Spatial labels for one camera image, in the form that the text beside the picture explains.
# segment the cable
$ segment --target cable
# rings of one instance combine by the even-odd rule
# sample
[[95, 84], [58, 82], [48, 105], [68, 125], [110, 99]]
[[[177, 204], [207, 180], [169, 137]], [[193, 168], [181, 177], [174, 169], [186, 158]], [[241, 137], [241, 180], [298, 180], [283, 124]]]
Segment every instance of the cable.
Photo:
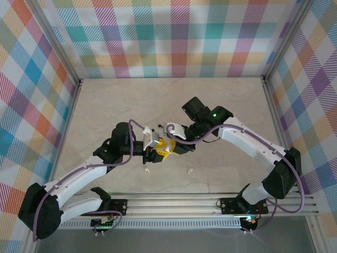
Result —
[[219, 137], [218, 139], [216, 139], [216, 140], [214, 140], [214, 141], [205, 141], [205, 140], [203, 140], [203, 142], [206, 142], [206, 143], [212, 143], [212, 142], [218, 141], [219, 139], [221, 139], [221, 138]]
[[[140, 124], [138, 124], [135, 120], [129, 120], [128, 122], [128, 132], [129, 132], [129, 136], [130, 136], [130, 150], [133, 150], [133, 136], [132, 136], [132, 126], [131, 123], [136, 124], [138, 127], [140, 127], [142, 130], [144, 130], [144, 127], [141, 126]], [[65, 180], [67, 180], [68, 178], [72, 177], [74, 174], [78, 173], [79, 171], [82, 170], [86, 170], [88, 168], [97, 168], [97, 167], [102, 167], [102, 166], [121, 166], [121, 165], [125, 165], [128, 162], [130, 162], [131, 158], [133, 156], [133, 152], [130, 152], [130, 156], [129, 158], [125, 161], [125, 162], [121, 162], [121, 163], [113, 163], [113, 164], [93, 164], [93, 165], [88, 165], [86, 167], [80, 167], [76, 170], [74, 170], [73, 172], [71, 172], [70, 174], [66, 175], [63, 179], [61, 179], [57, 184], [55, 184], [53, 187], [51, 187], [51, 189], [45, 194], [45, 196], [43, 196], [43, 198], [41, 199], [40, 203], [38, 204], [36, 211], [35, 211], [35, 216], [34, 216], [34, 221], [33, 221], [33, 242], [37, 242], [38, 238], [36, 235], [36, 230], [37, 230], [37, 220], [38, 220], [38, 215], [41, 211], [41, 207], [43, 205], [43, 202], [46, 200], [46, 198], [54, 191], [56, 190], [56, 187], [60, 186]]]
[[133, 156], [133, 141], [134, 141], [134, 138], [132, 136], [132, 127], [131, 127], [131, 123], [134, 123], [136, 124], [139, 128], [141, 128], [142, 130], [145, 129], [145, 127], [143, 127], [142, 125], [138, 124], [135, 120], [129, 120], [128, 121], [128, 132], [129, 132], [129, 135], [130, 135], [130, 156], [127, 158], [127, 160], [125, 162], [121, 162], [121, 163], [110, 163], [110, 164], [92, 164], [92, 165], [88, 165], [86, 166], [86, 168], [97, 168], [97, 167], [102, 167], [102, 166], [107, 166], [107, 167], [116, 167], [116, 166], [121, 166], [121, 165], [125, 165], [127, 164], [128, 162], [131, 161], [132, 159], [132, 156]]
[[261, 219], [261, 214], [262, 214], [261, 207], [260, 207], [259, 205], [256, 205], [256, 206], [257, 206], [257, 208], [258, 208], [258, 210], [259, 210], [259, 213], [260, 213], [260, 215], [259, 215], [259, 219]]
[[278, 152], [277, 149], [273, 148], [271, 145], [269, 145], [268, 143], [266, 143], [264, 140], [262, 140], [260, 137], [258, 137], [257, 135], [255, 135], [254, 133], [248, 131], [247, 129], [243, 129], [237, 125], [232, 125], [232, 124], [221, 124], [221, 125], [217, 125], [215, 127], [213, 127], [212, 129], [210, 129], [204, 136], [202, 136], [200, 139], [195, 140], [195, 141], [183, 141], [180, 140], [178, 138], [176, 138], [173, 134], [170, 133], [170, 128], [172, 130], [174, 130], [174, 125], [169, 124], [166, 127], [166, 133], [167, 135], [175, 140], [176, 142], [180, 142], [182, 144], [197, 144], [199, 142], [202, 142], [204, 139], [207, 138], [207, 136], [209, 134], [211, 134], [214, 130], [218, 129], [218, 128], [224, 128], [225, 131], [227, 130], [231, 130], [231, 129], [235, 129], [235, 130], [239, 130], [239, 131], [243, 131], [244, 133], [248, 134], [249, 136], [251, 136], [252, 138], [254, 138], [255, 140], [259, 141], [259, 143], [261, 143], [262, 145], [264, 145], [265, 147], [267, 147], [268, 149], [272, 150], [277, 156], [279, 156], [283, 161], [285, 161], [285, 163], [290, 167], [291, 171], [294, 173], [298, 186], [299, 186], [299, 190], [300, 190], [300, 195], [301, 195], [301, 204], [299, 206], [299, 208], [295, 211], [292, 210], [287, 210], [283, 207], [281, 207], [280, 205], [277, 205], [277, 203], [272, 202], [271, 200], [267, 199], [267, 201], [273, 205], [277, 205], [278, 208], [280, 208], [282, 211], [287, 212], [287, 213], [299, 213], [300, 211], [302, 211], [303, 207], [304, 207], [304, 189], [303, 189], [303, 184], [301, 182], [300, 176], [297, 174], [294, 166], [290, 163], [290, 161], [285, 158], [281, 153]]
[[221, 206], [219, 206], [219, 205], [217, 204], [219, 201], [220, 201], [220, 199], [218, 199], [218, 200], [216, 201], [215, 205], [216, 205], [218, 208], [221, 209]]
[[268, 246], [269, 248], [271, 248], [270, 245], [268, 245], [263, 239], [261, 239], [257, 235], [255, 235], [255, 233], [257, 231], [260, 231], [261, 229], [265, 228], [271, 222], [271, 220], [273, 219], [273, 217], [274, 217], [274, 215], [276, 213], [276, 209], [277, 209], [277, 199], [276, 198], [275, 198], [275, 203], [276, 203], [276, 205], [274, 206], [274, 210], [273, 210], [272, 214], [270, 215], [269, 219], [261, 227], [255, 229], [254, 231], [253, 230], [250, 231], [250, 230], [242, 227], [242, 229], [244, 230], [243, 233], [242, 232], [238, 232], [238, 233], [235, 233], [233, 235], [227, 235], [227, 236], [225, 236], [225, 235], [219, 235], [217, 233], [214, 233], [214, 232], [208, 231], [208, 230], [205, 230], [205, 231], [207, 233], [210, 233], [210, 234], [212, 234], [214, 236], [221, 237], [221, 238], [232, 238], [232, 237], [236, 237], [236, 236], [240, 236], [240, 235], [246, 235], [247, 233], [250, 233], [251, 235], [255, 236], [260, 242], [262, 242], [263, 244], [265, 244], [266, 246]]
[[[87, 214], [89, 214], [89, 215], [97, 215], [97, 214], [100, 214], [100, 213], [107, 213], [107, 212], [110, 212], [110, 213], [116, 213], [116, 214], [118, 214], [121, 218], [120, 218], [120, 220], [119, 220], [119, 221], [118, 221], [112, 228], [109, 228], [109, 229], [108, 229], [107, 231], [105, 231], [104, 233], [109, 233], [109, 232], [111, 232], [115, 227], [117, 227], [118, 224], [121, 223], [121, 221], [122, 221], [123, 214], [122, 214], [121, 212], [115, 211], [115, 210], [87, 212]], [[94, 232], [97, 234], [98, 232], [97, 232], [97, 230], [96, 230], [96, 227], [97, 227], [97, 226], [94, 227]]]

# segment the wire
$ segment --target wire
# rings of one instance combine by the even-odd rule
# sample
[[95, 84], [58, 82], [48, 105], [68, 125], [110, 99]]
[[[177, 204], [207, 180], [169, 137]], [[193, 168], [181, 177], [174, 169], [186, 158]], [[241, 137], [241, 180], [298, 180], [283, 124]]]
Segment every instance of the wire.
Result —
[[221, 209], [221, 206], [219, 206], [219, 205], [217, 204], [219, 201], [220, 201], [220, 199], [218, 199], [218, 200], [216, 201], [215, 205], [216, 205], [218, 208]]
[[[271, 220], [273, 219], [273, 217], [274, 217], [274, 215], [276, 213], [276, 209], [277, 209], [277, 199], [276, 198], [275, 198], [275, 203], [276, 203], [276, 205], [274, 206], [274, 210], [273, 210], [272, 214], [270, 215], [270, 217], [268, 218], [268, 220], [261, 227], [255, 229], [254, 233], [257, 232], [257, 231], [260, 231], [262, 228], [265, 228], [271, 222]], [[253, 231], [250, 231], [250, 230], [248, 230], [246, 228], [243, 228], [243, 227], [242, 227], [242, 229], [244, 230], [244, 233], [249, 232], [249, 233], [253, 234]], [[219, 235], [217, 233], [214, 233], [214, 232], [211, 232], [211, 231], [207, 231], [207, 230], [206, 230], [206, 232], [210, 233], [212, 235], [218, 236], [218, 237], [223, 237], [223, 238], [231, 238], [231, 237], [236, 237], [236, 236], [242, 235], [242, 232], [235, 233], [233, 235], [228, 235], [228, 236]]]
[[[141, 126], [140, 124], [138, 124], [135, 120], [130, 119], [128, 122], [128, 133], [130, 136], [130, 150], [133, 150], [133, 136], [132, 136], [132, 126], [131, 123], [136, 124], [138, 127], [140, 127], [142, 130], [144, 130], [144, 127]], [[82, 171], [82, 170], [86, 170], [88, 168], [97, 168], [97, 167], [110, 167], [110, 166], [121, 166], [121, 165], [125, 165], [128, 162], [130, 162], [131, 158], [133, 156], [133, 152], [130, 152], [130, 156], [129, 158], [125, 161], [125, 162], [121, 162], [121, 163], [113, 163], [113, 164], [93, 164], [93, 165], [88, 165], [86, 167], [80, 167], [76, 170], [74, 170], [73, 172], [71, 172], [70, 174], [66, 175], [63, 179], [61, 179], [58, 183], [56, 183], [55, 185], [53, 185], [53, 187], [51, 187], [51, 189], [45, 194], [45, 196], [43, 196], [43, 198], [41, 199], [40, 203], [38, 204], [36, 211], [35, 211], [35, 216], [34, 216], [34, 221], [33, 221], [33, 242], [37, 242], [38, 238], [36, 235], [36, 231], [37, 231], [37, 220], [38, 220], [38, 215], [41, 211], [43, 202], [46, 200], [46, 198], [54, 191], [56, 190], [56, 188], [58, 186], [60, 186], [65, 180], [69, 179], [70, 177], [72, 177], [73, 175], [77, 174], [78, 172]]]
[[259, 219], [261, 219], [261, 214], [262, 214], [261, 207], [260, 207], [259, 205], [256, 205], [256, 206], [257, 206], [257, 208], [258, 208], [258, 210], [259, 210], [259, 213], [260, 213], [260, 215], [259, 215]]
[[[87, 214], [89, 214], [89, 215], [97, 215], [97, 214], [100, 214], [100, 213], [107, 213], [107, 212], [110, 212], [110, 213], [116, 213], [116, 214], [118, 214], [121, 218], [120, 218], [120, 220], [119, 220], [119, 221], [118, 221], [112, 228], [108, 229], [108, 230], [105, 231], [105, 232], [102, 231], [102, 233], [101, 233], [102, 236], [104, 235], [104, 233], [109, 233], [109, 232], [111, 232], [115, 227], [117, 227], [117, 226], [121, 223], [122, 218], [123, 218], [122, 213], [119, 212], [119, 211], [114, 211], [114, 210], [87, 212]], [[97, 232], [97, 230], [96, 230], [96, 227], [97, 227], [97, 226], [94, 227], [94, 232], [97, 234], [98, 232]]]
[[110, 141], [110, 138], [106, 139], [102, 145], [107, 145], [107, 143]]
[[[118, 209], [115, 206], [111, 206], [112, 208], [114, 208], [116, 211], [118, 211]], [[113, 214], [111, 214], [112, 219], [114, 220], [115, 218], [117, 218], [117, 216], [114, 216]]]
[[221, 139], [221, 138], [219, 137], [218, 139], [216, 139], [216, 140], [214, 140], [214, 141], [205, 141], [205, 140], [203, 140], [203, 142], [206, 142], [206, 143], [212, 143], [212, 142], [218, 141], [219, 139]]
[[197, 144], [199, 142], [202, 142], [204, 139], [207, 138], [207, 136], [209, 134], [211, 134], [214, 130], [218, 129], [218, 128], [224, 128], [223, 130], [224, 131], [227, 131], [227, 130], [238, 130], [238, 131], [242, 131], [243, 133], [245, 134], [248, 134], [249, 136], [251, 136], [252, 138], [254, 138], [256, 141], [259, 141], [259, 143], [261, 143], [262, 145], [264, 145], [265, 147], [267, 147], [268, 149], [272, 150], [273, 153], [275, 153], [277, 156], [279, 156], [288, 166], [289, 168], [291, 169], [291, 171], [294, 173], [295, 177], [296, 177], [296, 181], [297, 181], [297, 184], [299, 186], [299, 190], [300, 190], [300, 195], [301, 195], [301, 203], [300, 203], [300, 206], [297, 210], [287, 210], [283, 207], [281, 207], [280, 205], [277, 205], [276, 202], [273, 202], [269, 199], [266, 199], [269, 203], [273, 204], [273, 205], [277, 205], [278, 208], [280, 208], [282, 211], [284, 212], [287, 212], [287, 213], [299, 213], [302, 211], [303, 207], [304, 207], [304, 189], [303, 189], [303, 184], [302, 184], [302, 181], [300, 179], [300, 176], [298, 175], [298, 173], [296, 172], [294, 166], [291, 164], [291, 162], [286, 158], [284, 157], [281, 153], [278, 152], [277, 149], [275, 149], [274, 147], [272, 147], [271, 145], [269, 145], [268, 143], [266, 143], [264, 140], [262, 140], [260, 137], [258, 137], [257, 135], [255, 135], [254, 133], [248, 131], [247, 129], [244, 129], [244, 128], [241, 128], [237, 125], [232, 125], [232, 124], [221, 124], [221, 125], [217, 125], [215, 127], [213, 127], [212, 129], [210, 129], [204, 136], [202, 136], [200, 139], [198, 140], [195, 140], [195, 141], [183, 141], [183, 140], [180, 140], [178, 138], [176, 138], [173, 134], [170, 133], [170, 128], [171, 130], [174, 130], [174, 125], [173, 124], [169, 124], [166, 126], [166, 133], [167, 135], [175, 140], [176, 142], [180, 142], [182, 144], [187, 144], [187, 145], [191, 145], [191, 144]]

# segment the colorful checkered fabric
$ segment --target colorful checkered fabric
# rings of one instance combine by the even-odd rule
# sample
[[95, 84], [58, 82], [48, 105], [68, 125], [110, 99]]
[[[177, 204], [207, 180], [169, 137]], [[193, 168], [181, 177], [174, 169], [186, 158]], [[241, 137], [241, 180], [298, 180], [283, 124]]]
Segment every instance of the colorful checkered fabric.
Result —
[[103, 78], [259, 76], [301, 1], [39, 2], [79, 76]]
[[287, 35], [289, 29], [291, 28], [291, 25], [294, 21], [294, 19], [296, 18], [296, 14], [298, 13], [298, 10], [299, 8], [301, 7], [301, 4], [303, 3], [303, 0], [297, 0], [293, 9], [291, 10], [291, 13], [290, 15], [288, 16], [288, 19], [287, 21], [285, 22], [285, 25], [282, 29], [282, 32], [280, 33], [280, 36], [279, 38], [277, 39], [277, 42], [275, 43], [274, 45], [274, 48], [273, 48], [273, 51], [272, 53], [270, 54], [269, 58], [268, 58], [268, 61], [267, 61], [267, 64], [265, 65], [264, 67], [264, 70], [262, 72], [262, 75], [265, 76], [268, 69], [270, 68], [275, 56], [276, 56], [276, 53], [278, 52], [278, 50], [280, 49], [280, 46], [285, 38], [285, 36]]
[[75, 85], [23, 0], [0, 0], [0, 252], [19, 252], [28, 186], [46, 182]]
[[271, 89], [287, 140], [302, 153], [337, 250], [337, 1], [316, 0], [273, 75]]

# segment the small white piece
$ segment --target small white piece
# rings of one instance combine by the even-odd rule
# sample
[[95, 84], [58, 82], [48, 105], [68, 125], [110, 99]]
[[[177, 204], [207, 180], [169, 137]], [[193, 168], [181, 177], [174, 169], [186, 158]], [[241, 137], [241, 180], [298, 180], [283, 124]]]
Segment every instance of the small white piece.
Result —
[[150, 170], [148, 169], [148, 167], [146, 165], [143, 165], [143, 168], [145, 171], [147, 171], [150, 174]]
[[166, 145], [166, 147], [164, 148], [164, 151], [168, 152], [169, 154], [172, 154], [171, 151], [170, 151], [171, 149], [172, 149], [172, 145], [171, 145], [171, 144], [168, 144], [168, 145]]
[[168, 123], [164, 124], [164, 126], [163, 126], [164, 136], [167, 136], [166, 127], [168, 125], [174, 125], [174, 130], [172, 129], [172, 127], [169, 128], [169, 131], [170, 131], [171, 134], [173, 134], [174, 136], [178, 136], [183, 140], [186, 140], [185, 129], [181, 125], [176, 124], [176, 123], [171, 123], [171, 122], [168, 122]]
[[147, 147], [155, 147], [160, 141], [159, 134], [153, 132], [147, 126], [144, 128], [143, 134], [143, 151], [145, 151]]

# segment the metal frame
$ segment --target metal frame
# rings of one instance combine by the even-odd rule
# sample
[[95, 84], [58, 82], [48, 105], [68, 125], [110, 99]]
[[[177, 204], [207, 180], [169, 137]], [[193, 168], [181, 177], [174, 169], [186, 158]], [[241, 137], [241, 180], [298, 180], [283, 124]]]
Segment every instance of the metal frame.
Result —
[[286, 141], [286, 137], [285, 137], [285, 133], [282, 129], [282, 123], [280, 120], [280, 116], [277, 113], [277, 109], [276, 109], [276, 105], [274, 103], [273, 97], [272, 97], [272, 93], [268, 87], [267, 81], [265, 79], [265, 77], [261, 77], [261, 83], [262, 83], [262, 88], [264, 91], [264, 95], [265, 98], [267, 99], [267, 104], [269, 107], [269, 111], [270, 111], [270, 115], [272, 117], [272, 121], [274, 123], [274, 128], [275, 128], [275, 132], [277, 135], [277, 140], [279, 141], [279, 144], [283, 147], [286, 147], [287, 149], [289, 149], [289, 144]]
[[[222, 215], [216, 206], [220, 198], [235, 198], [237, 193], [110, 193], [113, 199], [127, 199], [126, 219], [166, 219], [166, 218], [221, 218], [248, 217], [250, 215]], [[297, 186], [294, 186], [285, 199], [278, 200], [287, 209], [296, 209], [301, 202]], [[274, 205], [268, 204], [270, 215]], [[303, 211], [297, 216], [318, 215], [312, 195], [305, 196]], [[289, 216], [278, 209], [276, 216]]]
[[297, 31], [299, 30], [304, 18], [306, 17], [314, 1], [315, 0], [304, 0], [303, 3], [301, 4], [298, 12], [296, 13], [295, 19], [291, 24], [291, 27], [289, 28], [289, 31], [287, 32], [285, 38], [283, 39], [283, 42], [279, 50], [277, 51], [274, 59], [272, 60], [269, 69], [267, 70], [267, 73], [265, 75], [266, 80], [270, 80], [272, 75], [275, 73], [281, 59], [283, 58], [285, 52], [292, 43]]
[[[60, 225], [58, 229], [93, 229], [91, 220], [75, 218]], [[240, 218], [156, 218], [156, 219], [124, 219], [116, 229], [209, 229], [209, 228], [241, 228]]]
[[321, 217], [307, 216], [306, 221], [316, 251], [319, 253], [333, 253], [334, 251], [323, 228]]
[[77, 75], [73, 64], [69, 60], [66, 52], [64, 51], [61, 43], [59, 42], [58, 38], [55, 35], [53, 28], [51, 27], [49, 21], [47, 20], [46, 16], [43, 13], [40, 5], [35, 0], [26, 0], [25, 1], [28, 7], [30, 8], [31, 12], [33, 13], [34, 17], [36, 18], [38, 24], [42, 28], [45, 36], [49, 40], [52, 48], [56, 52], [56, 55], [60, 58], [62, 64], [64, 65], [65, 69], [67, 70], [68, 74], [71, 75], [73, 81], [77, 84], [80, 84], [81, 77]]
[[[51, 169], [50, 175], [48, 177], [48, 181], [51, 181], [51, 179], [54, 177], [54, 174], [55, 174], [55, 171], [56, 171], [56, 168], [57, 168], [57, 164], [60, 160], [60, 154], [62, 152], [64, 143], [65, 143], [65, 139], [66, 139], [66, 136], [68, 134], [70, 122], [71, 122], [71, 120], [73, 118], [73, 115], [74, 115], [77, 100], [78, 100], [78, 97], [80, 95], [80, 91], [81, 91], [81, 88], [82, 88], [82, 83], [83, 83], [83, 80], [80, 80], [78, 86], [76, 87], [76, 90], [75, 90], [75, 93], [74, 93], [74, 99], [73, 99], [73, 102], [72, 102], [72, 105], [71, 105], [71, 109], [69, 111], [69, 115], [68, 115], [68, 117], [66, 119], [66, 122], [65, 122], [64, 134], [62, 135], [61, 140], [60, 140], [61, 145], [60, 145], [60, 148], [58, 149], [58, 151], [56, 153], [55, 162], [54, 162], [54, 165]], [[22, 246], [21, 246], [21, 253], [32, 253], [32, 252], [34, 252], [36, 250], [36, 248], [38, 247], [39, 242], [37, 242], [37, 243], [33, 242], [33, 232], [30, 231], [27, 227], [25, 228], [23, 238], [24, 238], [23, 239], [24, 242], [22, 243]]]

